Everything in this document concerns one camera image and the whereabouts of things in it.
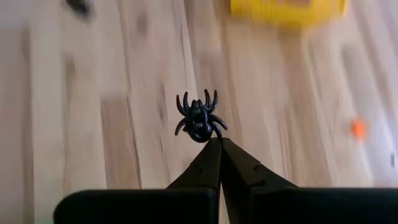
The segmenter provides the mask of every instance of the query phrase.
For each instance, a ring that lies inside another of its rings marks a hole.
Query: wooden floor
[[[224,135],[289,181],[398,186],[396,0],[351,0],[303,32],[224,0],[92,3],[85,21],[63,1],[0,2],[0,223],[50,223],[82,189],[168,186],[203,147],[174,136],[175,97],[205,88]]]

